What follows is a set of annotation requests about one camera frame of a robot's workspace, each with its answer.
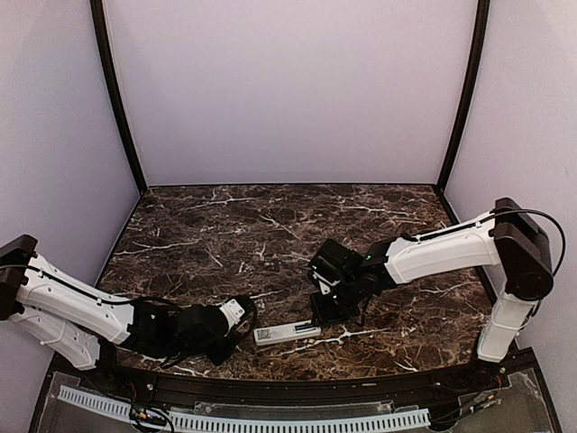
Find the white remote control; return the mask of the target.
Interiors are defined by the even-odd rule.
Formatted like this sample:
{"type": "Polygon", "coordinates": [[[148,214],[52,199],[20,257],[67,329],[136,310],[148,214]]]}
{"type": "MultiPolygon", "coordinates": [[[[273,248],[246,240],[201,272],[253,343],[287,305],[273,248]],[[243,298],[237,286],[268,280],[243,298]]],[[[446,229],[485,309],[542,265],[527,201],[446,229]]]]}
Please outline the white remote control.
{"type": "Polygon", "coordinates": [[[317,327],[316,332],[310,332],[305,334],[296,334],[294,331],[294,326],[303,324],[303,323],[312,323],[309,320],[300,321],[300,322],[293,322],[284,325],[278,325],[274,327],[261,327],[256,328],[253,330],[253,338],[256,346],[263,346],[263,345],[275,345],[290,341],[296,341],[299,339],[311,338],[315,336],[319,336],[321,334],[322,328],[317,327]]]}

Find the blue battery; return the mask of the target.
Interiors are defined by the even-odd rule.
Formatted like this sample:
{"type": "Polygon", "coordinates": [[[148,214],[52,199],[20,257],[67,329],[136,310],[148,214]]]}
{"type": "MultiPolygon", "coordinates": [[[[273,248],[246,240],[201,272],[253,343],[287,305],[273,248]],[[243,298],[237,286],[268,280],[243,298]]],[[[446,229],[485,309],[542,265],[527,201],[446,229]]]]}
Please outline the blue battery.
{"type": "Polygon", "coordinates": [[[299,324],[294,326],[294,331],[296,334],[305,334],[305,333],[310,333],[310,332],[316,332],[317,331],[317,327],[312,326],[310,323],[303,323],[303,324],[299,324]]]}

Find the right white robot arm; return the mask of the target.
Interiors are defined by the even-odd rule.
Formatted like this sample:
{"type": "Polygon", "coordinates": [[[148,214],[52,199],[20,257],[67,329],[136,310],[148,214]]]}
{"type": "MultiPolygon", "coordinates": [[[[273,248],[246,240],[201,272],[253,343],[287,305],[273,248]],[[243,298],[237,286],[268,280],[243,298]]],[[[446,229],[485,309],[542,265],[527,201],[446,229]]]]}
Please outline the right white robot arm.
{"type": "Polygon", "coordinates": [[[460,383],[481,390],[495,375],[510,344],[554,287],[553,263],[538,211],[511,198],[464,223],[419,235],[391,237],[360,254],[327,239],[308,264],[317,291],[310,296],[312,322],[328,326],[362,315],[360,306],[385,290],[430,275],[479,266],[501,266],[506,280],[480,333],[477,357],[461,370],[460,383]]]}

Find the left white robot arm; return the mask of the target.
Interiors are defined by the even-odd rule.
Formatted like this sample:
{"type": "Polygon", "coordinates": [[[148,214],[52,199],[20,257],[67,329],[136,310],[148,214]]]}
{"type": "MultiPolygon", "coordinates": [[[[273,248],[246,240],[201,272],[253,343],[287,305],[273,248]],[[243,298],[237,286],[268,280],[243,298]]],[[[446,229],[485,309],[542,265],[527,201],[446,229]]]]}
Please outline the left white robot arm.
{"type": "Polygon", "coordinates": [[[220,305],[182,308],[167,299],[127,299],[103,292],[58,270],[21,235],[1,247],[1,319],[25,329],[64,356],[108,393],[127,385],[112,360],[117,347],[173,365],[219,352],[248,309],[235,297],[220,305]]]}

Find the black front rail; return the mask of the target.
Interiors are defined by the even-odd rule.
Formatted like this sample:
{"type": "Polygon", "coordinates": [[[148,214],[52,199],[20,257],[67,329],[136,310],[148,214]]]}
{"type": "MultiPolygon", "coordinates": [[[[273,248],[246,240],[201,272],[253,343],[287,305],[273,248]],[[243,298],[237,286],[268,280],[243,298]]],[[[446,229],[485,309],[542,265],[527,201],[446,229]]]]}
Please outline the black front rail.
{"type": "Polygon", "coordinates": [[[391,401],[396,406],[451,406],[464,395],[503,384],[499,371],[470,364],[423,373],[304,382],[209,379],[118,366],[87,373],[83,381],[109,396],[182,408],[200,402],[313,406],[391,401]]]}

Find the right black frame post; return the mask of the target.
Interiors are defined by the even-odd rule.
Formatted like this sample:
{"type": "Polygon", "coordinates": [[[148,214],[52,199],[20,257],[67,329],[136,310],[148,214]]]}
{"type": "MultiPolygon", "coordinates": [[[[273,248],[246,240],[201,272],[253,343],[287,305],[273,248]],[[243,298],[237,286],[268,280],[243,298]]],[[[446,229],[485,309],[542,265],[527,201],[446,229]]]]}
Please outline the right black frame post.
{"type": "Polygon", "coordinates": [[[490,0],[478,0],[474,19],[471,47],[463,79],[463,86],[457,106],[453,128],[447,144],[443,164],[435,184],[440,194],[444,194],[451,178],[458,151],[462,142],[466,122],[470,113],[476,81],[481,65],[481,57],[490,14],[490,0]]]}

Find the black frame post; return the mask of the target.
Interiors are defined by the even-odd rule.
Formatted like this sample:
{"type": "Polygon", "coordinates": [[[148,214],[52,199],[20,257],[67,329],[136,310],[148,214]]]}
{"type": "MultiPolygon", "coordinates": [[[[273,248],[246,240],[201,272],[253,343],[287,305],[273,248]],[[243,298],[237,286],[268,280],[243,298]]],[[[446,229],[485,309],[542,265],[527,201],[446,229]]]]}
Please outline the black frame post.
{"type": "Polygon", "coordinates": [[[470,113],[476,81],[481,65],[481,57],[490,14],[490,0],[478,0],[474,19],[471,47],[463,79],[463,86],[457,106],[453,128],[447,144],[443,164],[435,184],[440,194],[444,194],[451,178],[458,151],[462,142],[466,122],[470,113]]]}
{"type": "Polygon", "coordinates": [[[124,109],[124,102],[118,78],[116,76],[113,53],[106,25],[105,2],[102,0],[90,0],[89,4],[101,68],[105,79],[109,101],[113,110],[116,128],[124,149],[124,155],[132,173],[134,184],[139,191],[139,194],[143,195],[147,191],[148,185],[137,155],[136,146],[134,144],[128,118],[124,109]]]}

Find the left black frame post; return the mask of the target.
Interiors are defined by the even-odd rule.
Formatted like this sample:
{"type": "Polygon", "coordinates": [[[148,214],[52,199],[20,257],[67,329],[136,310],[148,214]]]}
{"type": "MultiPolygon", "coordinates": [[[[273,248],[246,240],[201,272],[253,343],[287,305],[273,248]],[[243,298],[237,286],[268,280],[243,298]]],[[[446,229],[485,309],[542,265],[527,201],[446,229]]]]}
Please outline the left black frame post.
{"type": "Polygon", "coordinates": [[[106,25],[105,2],[102,0],[90,0],[89,4],[101,68],[105,79],[109,101],[113,110],[116,128],[124,149],[124,155],[132,173],[134,184],[139,191],[139,194],[143,195],[147,191],[148,185],[137,155],[136,146],[134,144],[128,118],[124,109],[124,102],[118,78],[116,76],[113,53],[106,25]]]}

